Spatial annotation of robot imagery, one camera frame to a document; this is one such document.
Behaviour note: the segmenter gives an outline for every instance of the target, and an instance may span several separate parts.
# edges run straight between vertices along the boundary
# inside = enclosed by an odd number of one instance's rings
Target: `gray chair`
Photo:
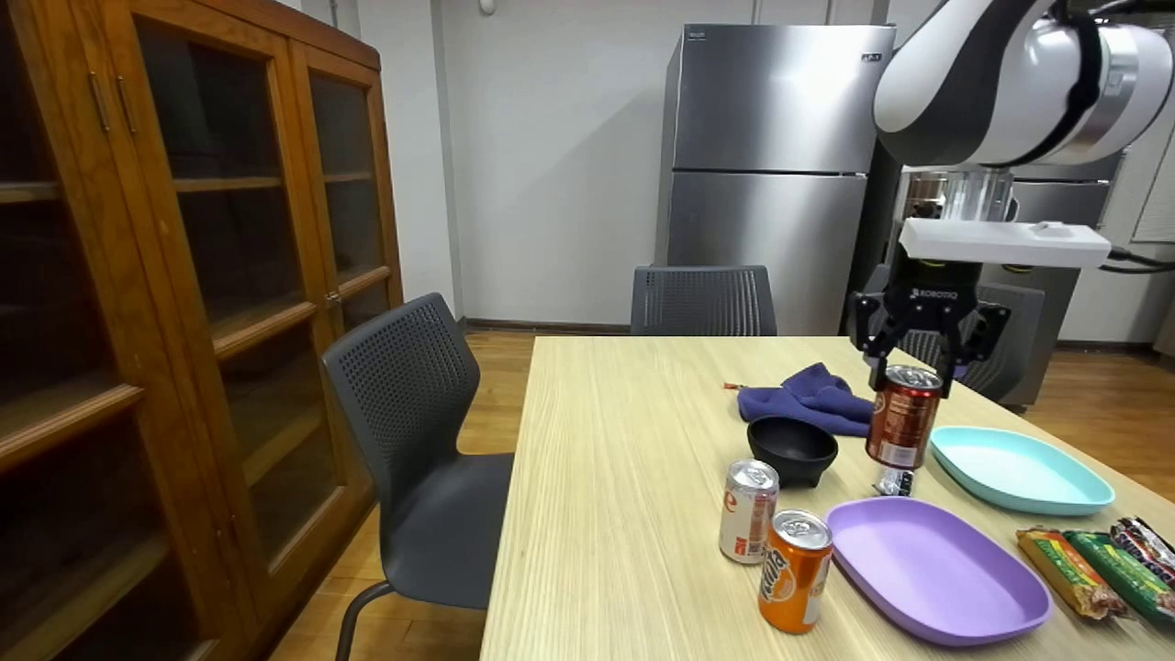
[[[347,603],[337,658],[379,593],[485,611],[512,457],[455,448],[479,369],[444,296],[367,320],[321,367],[379,497],[385,569]]]
[[[762,263],[635,269],[630,335],[776,335]]]
[[[876,263],[866,289],[881,289],[887,280],[887,263]],[[1006,285],[1006,282],[978,282],[978,301],[997,301],[1009,307],[1009,320],[997,335],[997,344],[986,361],[969,364],[958,383],[969,389],[985,394],[986,401],[997,401],[1006,407],[1024,407],[1012,389],[1028,377],[1028,367],[1035,364],[1039,353],[1039,316],[1046,306],[1044,289],[1028,285]],[[910,329],[899,350],[935,364],[940,355],[940,338],[933,329]]]

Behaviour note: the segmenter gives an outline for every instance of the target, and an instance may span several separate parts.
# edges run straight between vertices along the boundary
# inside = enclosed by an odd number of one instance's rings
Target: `wooden cabinet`
[[[372,506],[319,353],[400,301],[379,57],[3,0],[0,84],[0,658],[248,658]]]

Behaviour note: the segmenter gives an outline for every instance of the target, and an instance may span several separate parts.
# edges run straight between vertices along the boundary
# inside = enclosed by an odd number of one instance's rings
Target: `light wood tabletop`
[[[1082,624],[1062,599],[1046,624],[1020,639],[980,650],[925,647],[887,624],[840,569],[831,571],[822,619],[807,634],[776,630],[756,611],[760,569],[733,566],[716,547],[724,478],[747,454],[745,421],[724,383],[777,384],[807,364],[827,364],[850,394],[872,396],[848,338],[539,338],[479,658],[1175,652],[1170,630],[1139,615]],[[1009,554],[1018,554],[1012,531],[1028,525],[1110,528],[1139,514],[1175,531],[1175,503],[962,384],[940,405],[935,421],[1039,438],[1115,489],[1115,503],[1094,517],[1009,514],[974,500],[925,457],[914,500],[958,514]],[[785,489],[777,511],[827,517],[838,503],[870,500],[872,478],[876,464],[862,439],[840,438],[840,454],[818,489]]]

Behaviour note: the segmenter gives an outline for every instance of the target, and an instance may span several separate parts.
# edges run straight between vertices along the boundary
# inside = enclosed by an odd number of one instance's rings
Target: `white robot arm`
[[[876,138],[904,165],[1079,165],[1135,142],[1170,90],[1170,49],[1143,27],[1050,19],[1052,0],[942,0],[893,54],[872,96]],[[991,175],[962,175],[980,198]],[[907,329],[935,329],[940,389],[996,350],[1006,307],[978,306],[980,263],[1096,263],[1110,243],[1082,224],[1006,224],[980,200],[942,220],[907,220],[881,295],[856,296],[850,341],[872,361]],[[978,335],[958,323],[980,307]]]

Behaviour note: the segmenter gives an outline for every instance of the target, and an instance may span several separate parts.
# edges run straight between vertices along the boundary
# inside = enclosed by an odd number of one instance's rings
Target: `glass cabinet door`
[[[379,77],[328,52],[296,52],[310,111],[310,170],[329,246],[329,301],[347,329],[400,306]]]
[[[29,3],[0,3],[0,658],[187,658],[148,394],[120,377],[29,52]]]
[[[199,14],[134,14],[151,105],[180,216],[180,280],[204,316],[203,396],[238,471],[242,544],[274,591],[310,563],[310,531],[347,489],[328,421],[319,231],[301,209],[301,149],[284,98],[285,43]]]

